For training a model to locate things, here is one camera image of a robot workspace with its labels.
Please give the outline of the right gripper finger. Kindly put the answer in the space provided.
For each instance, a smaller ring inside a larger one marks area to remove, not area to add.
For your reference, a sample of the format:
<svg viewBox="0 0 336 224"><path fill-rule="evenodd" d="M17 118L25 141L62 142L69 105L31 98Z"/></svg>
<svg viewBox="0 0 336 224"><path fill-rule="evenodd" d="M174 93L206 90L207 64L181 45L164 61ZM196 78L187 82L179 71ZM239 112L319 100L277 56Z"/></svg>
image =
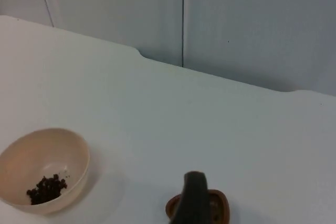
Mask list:
<svg viewBox="0 0 336 224"><path fill-rule="evenodd" d="M210 223L211 207L206 176L202 172L184 175L184 186L172 223Z"/></svg>

